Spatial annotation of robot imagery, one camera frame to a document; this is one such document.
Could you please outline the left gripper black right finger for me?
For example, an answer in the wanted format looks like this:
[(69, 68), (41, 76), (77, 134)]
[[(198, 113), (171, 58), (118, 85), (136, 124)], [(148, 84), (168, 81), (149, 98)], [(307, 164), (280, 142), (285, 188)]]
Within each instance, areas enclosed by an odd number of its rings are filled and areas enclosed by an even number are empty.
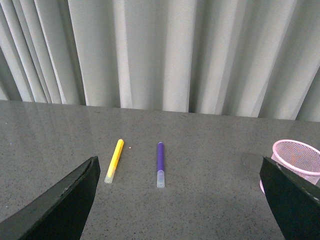
[(269, 157), (259, 172), (271, 212), (286, 240), (320, 238), (320, 188)]

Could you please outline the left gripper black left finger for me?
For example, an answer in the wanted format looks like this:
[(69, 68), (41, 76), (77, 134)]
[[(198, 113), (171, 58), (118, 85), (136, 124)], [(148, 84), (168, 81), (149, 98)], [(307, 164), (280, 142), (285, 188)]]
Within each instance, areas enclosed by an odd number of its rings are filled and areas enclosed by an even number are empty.
[(79, 240), (100, 178), (91, 157), (27, 206), (0, 223), (2, 240)]

